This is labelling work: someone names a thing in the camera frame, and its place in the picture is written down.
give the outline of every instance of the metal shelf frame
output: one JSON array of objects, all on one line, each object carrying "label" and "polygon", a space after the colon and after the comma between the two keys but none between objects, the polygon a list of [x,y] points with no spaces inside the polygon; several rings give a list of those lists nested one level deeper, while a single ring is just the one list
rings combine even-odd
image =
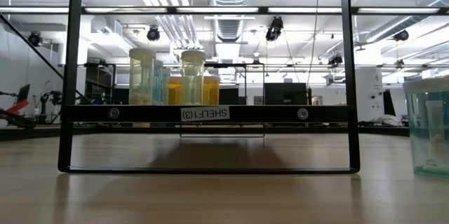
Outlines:
[{"label": "metal shelf frame", "polygon": [[[351,0],[341,0],[342,7],[338,13],[342,16],[343,45],[344,45],[344,73],[346,76],[347,104],[346,106],[227,106],[229,118],[218,123],[309,123],[309,122],[336,122],[347,123],[349,139],[349,167],[333,169],[155,169],[155,168],[105,168],[105,167],[75,167],[71,165],[72,137],[74,123],[84,122],[172,122],[183,123],[183,109],[192,107],[183,106],[132,106],[132,105],[77,105],[75,106],[76,69],[78,59],[79,28],[81,14],[88,14],[87,9],[81,6],[81,0],[69,0],[69,21],[67,30],[67,57],[65,61],[64,85],[62,91],[62,125],[58,155],[58,169],[62,172],[72,173],[153,173],[153,174],[339,174],[357,173],[360,168],[360,150],[358,142],[357,110],[356,110],[356,77],[354,67],[354,42],[352,39]],[[257,13],[280,15],[279,12],[269,11],[268,8],[257,8]],[[176,14],[177,11],[167,10],[166,14]],[[235,14],[225,11],[207,12],[210,15]],[[285,132],[294,132],[291,128]],[[254,133],[266,131],[283,132],[282,129],[251,129]],[[192,129],[177,129],[176,133],[195,133]],[[170,129],[159,133],[173,133]]]}]

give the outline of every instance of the transparent plastic container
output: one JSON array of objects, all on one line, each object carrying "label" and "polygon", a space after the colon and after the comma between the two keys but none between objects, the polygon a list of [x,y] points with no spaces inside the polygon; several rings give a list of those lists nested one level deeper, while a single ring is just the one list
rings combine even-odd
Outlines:
[{"label": "transparent plastic container", "polygon": [[181,105],[182,104],[182,77],[170,77],[168,84],[168,104]]},{"label": "transparent plastic container", "polygon": [[154,78],[153,78],[153,105],[162,105],[162,70],[163,62],[154,61]]},{"label": "transparent plastic container", "polygon": [[206,54],[200,51],[184,51],[181,60],[182,104],[202,105]]},{"label": "transparent plastic container", "polygon": [[151,105],[156,52],[147,48],[133,48],[129,51],[129,104]]},{"label": "transparent plastic container", "polygon": [[168,94],[169,94],[169,85],[170,85],[170,70],[163,69],[162,70],[162,103],[163,105],[168,105]]},{"label": "transparent plastic container", "polygon": [[203,105],[218,105],[220,94],[220,78],[214,76],[204,77]]},{"label": "transparent plastic container", "polygon": [[415,173],[449,177],[449,78],[409,81],[403,89]]}]

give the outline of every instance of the ceiling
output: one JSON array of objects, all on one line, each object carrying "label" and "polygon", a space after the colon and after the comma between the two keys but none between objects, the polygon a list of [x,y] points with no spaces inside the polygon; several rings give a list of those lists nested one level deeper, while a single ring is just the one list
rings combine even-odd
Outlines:
[{"label": "ceiling", "polygon": [[[7,6],[67,6],[69,0],[0,0],[0,5]],[[207,6],[209,0],[189,0],[193,6]],[[425,0],[352,0],[353,6],[421,6]],[[315,6],[317,0],[251,0],[251,6]],[[83,0],[84,6],[144,6],[143,0]],[[319,6],[340,6],[340,0],[318,0]],[[268,58],[268,63],[286,64],[294,62],[309,64],[313,58],[313,63],[318,64],[318,59],[322,59],[326,64],[325,52],[338,44],[342,40],[342,18],[338,15],[283,15],[283,34],[276,41],[274,48],[267,48],[264,40],[267,25],[272,21],[272,15],[255,15],[254,20],[247,20],[243,32],[243,41],[248,44],[241,45],[239,57],[253,59],[254,52],[260,53],[260,58]],[[385,23],[393,20],[396,16],[369,16],[361,15],[354,18],[354,34],[371,32]],[[154,15],[108,15],[107,22],[120,22],[124,29],[123,35],[138,47],[149,47],[158,52],[170,51],[170,40],[162,32],[158,41],[150,42],[146,38],[150,25],[157,25]],[[194,26],[201,45],[204,47],[208,57],[215,54],[215,41],[213,25],[209,20],[204,20],[203,15],[194,15]],[[29,31],[27,25],[48,24],[67,26],[67,16],[65,15],[12,15],[11,20],[22,28],[22,31]],[[448,29],[441,28],[437,32],[432,32],[439,27],[448,24],[449,16],[430,17],[408,28],[410,38],[407,41],[396,43],[393,40],[384,40],[376,44],[364,46],[366,50],[357,51],[356,63],[377,64],[379,60],[383,63],[394,63],[398,58],[407,55],[426,51],[429,47],[444,42],[448,38]],[[60,30],[43,32],[48,39],[55,42],[64,42],[65,32]],[[125,62],[127,55],[123,51],[117,50],[113,46],[96,44],[90,50],[89,56],[100,56],[108,61]],[[375,58],[373,55],[380,54],[382,57]],[[449,56],[449,47],[439,50],[438,53],[430,53],[422,57],[416,57],[406,63],[422,64],[431,62],[438,58]]]}]

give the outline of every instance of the black metal rack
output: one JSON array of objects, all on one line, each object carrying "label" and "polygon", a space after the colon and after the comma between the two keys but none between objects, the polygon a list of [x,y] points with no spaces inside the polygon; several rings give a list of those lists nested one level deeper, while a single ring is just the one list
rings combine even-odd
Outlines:
[{"label": "black metal rack", "polygon": [[[344,72],[346,76],[347,106],[226,106],[226,107],[184,107],[184,106],[132,106],[132,105],[102,105],[102,106],[75,106],[76,68],[79,45],[79,28],[82,14],[129,14],[135,8],[109,7],[93,12],[89,8],[81,6],[81,0],[69,1],[69,24],[67,30],[67,58],[65,62],[64,86],[63,86],[63,114],[60,136],[60,148],[58,157],[58,169],[63,172],[75,173],[184,173],[184,174],[301,174],[301,173],[357,173],[360,170],[360,152],[358,145],[358,126],[356,111],[356,83],[354,69],[354,43],[352,39],[352,13],[351,0],[341,0],[341,15],[343,21],[343,44],[344,44]],[[176,8],[163,7],[165,14],[184,14]],[[207,14],[229,15],[235,13],[223,13],[216,8],[216,13]],[[149,11],[137,11],[132,14],[151,14]],[[298,15],[299,13],[270,13],[267,7],[257,7],[255,14],[283,14]],[[223,109],[221,117],[209,116],[209,110],[217,111]],[[75,167],[71,165],[72,136],[75,122],[174,122],[184,123],[193,117],[198,121],[215,123],[309,123],[309,122],[337,122],[347,123],[349,136],[349,167],[335,169],[146,169],[146,168],[103,168],[103,167]],[[174,133],[213,133],[214,130],[192,130],[192,128],[178,128]],[[111,129],[109,133],[119,133],[120,130]],[[173,133],[170,129],[156,129],[155,133]],[[276,133],[301,132],[301,129],[251,129],[239,131],[239,133]]]}]

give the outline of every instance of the label sticker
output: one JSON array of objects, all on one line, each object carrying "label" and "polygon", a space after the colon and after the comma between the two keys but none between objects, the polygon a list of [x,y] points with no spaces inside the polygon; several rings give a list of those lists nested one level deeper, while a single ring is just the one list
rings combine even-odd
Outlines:
[{"label": "label sticker", "polygon": [[181,121],[229,119],[229,106],[181,108]]}]

